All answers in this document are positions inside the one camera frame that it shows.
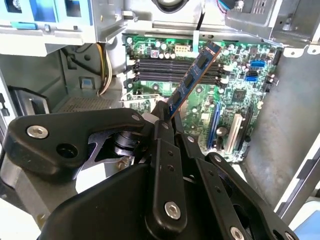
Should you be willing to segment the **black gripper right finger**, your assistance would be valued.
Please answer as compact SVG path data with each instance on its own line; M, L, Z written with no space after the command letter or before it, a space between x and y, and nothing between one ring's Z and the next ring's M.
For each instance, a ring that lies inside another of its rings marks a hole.
M183 176L193 181L194 205L213 240L296 240L298 236L218 153L204 155L172 119Z

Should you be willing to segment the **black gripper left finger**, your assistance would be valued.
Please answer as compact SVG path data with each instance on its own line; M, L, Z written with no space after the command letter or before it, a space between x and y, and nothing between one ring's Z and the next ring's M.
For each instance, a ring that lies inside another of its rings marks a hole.
M82 193L76 191L76 179L86 164L118 155L134 157L129 167L182 168L173 118L164 102L150 117L130 108L18 117L9 124L3 142L2 180L44 227L58 206Z

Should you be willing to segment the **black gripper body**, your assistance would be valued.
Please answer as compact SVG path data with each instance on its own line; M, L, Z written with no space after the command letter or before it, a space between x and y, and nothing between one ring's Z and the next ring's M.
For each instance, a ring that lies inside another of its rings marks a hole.
M59 205L42 240L228 240L201 186L180 164L138 164Z

